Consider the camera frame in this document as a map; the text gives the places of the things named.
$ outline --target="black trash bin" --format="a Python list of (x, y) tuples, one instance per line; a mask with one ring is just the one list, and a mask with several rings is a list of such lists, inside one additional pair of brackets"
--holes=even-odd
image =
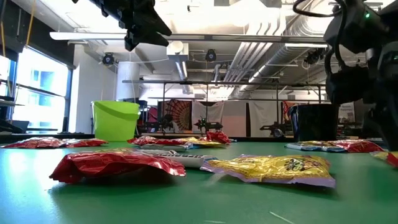
[(336, 140), (338, 105), (297, 105), (289, 109), (296, 141)]

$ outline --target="white curtain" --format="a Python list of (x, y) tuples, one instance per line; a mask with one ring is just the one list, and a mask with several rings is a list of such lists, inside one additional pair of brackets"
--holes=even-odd
[(269, 137), (271, 132), (261, 131), (260, 128), (277, 121), (276, 101), (250, 101), (249, 109), (251, 137)]
[(229, 137), (246, 137), (246, 102), (226, 101), (222, 125)]
[[(223, 120), (223, 111), (224, 111), (224, 102), (217, 102), (213, 106), (208, 106), (208, 122), (219, 122), (222, 123)], [(206, 118), (206, 106), (198, 101), (194, 101), (192, 103), (192, 131), (198, 132), (197, 126), (195, 123), (198, 120)]]

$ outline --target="green tabletop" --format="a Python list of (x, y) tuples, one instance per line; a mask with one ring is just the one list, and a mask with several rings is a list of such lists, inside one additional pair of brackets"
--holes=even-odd
[[(112, 143), (101, 147), (128, 147)], [(331, 162), (336, 189), (246, 184), (189, 169), (186, 177), (67, 185), (49, 179), (60, 159), (80, 149), (0, 149), (0, 223), (398, 223), (398, 170), (369, 154), (285, 149), (239, 142), (192, 150), (232, 159), (241, 154), (311, 154)]]

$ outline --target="lime green bucket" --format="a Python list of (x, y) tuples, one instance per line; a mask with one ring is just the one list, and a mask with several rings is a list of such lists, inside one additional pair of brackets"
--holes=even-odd
[(139, 105), (117, 101), (94, 101), (94, 133), (106, 141), (126, 141), (134, 137)]

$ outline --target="white column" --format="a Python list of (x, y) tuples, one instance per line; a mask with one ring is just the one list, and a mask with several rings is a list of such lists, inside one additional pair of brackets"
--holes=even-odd
[(139, 70), (138, 63), (119, 62), (118, 80), (116, 84), (117, 100), (139, 97), (139, 84), (122, 83), (123, 80), (139, 80)]

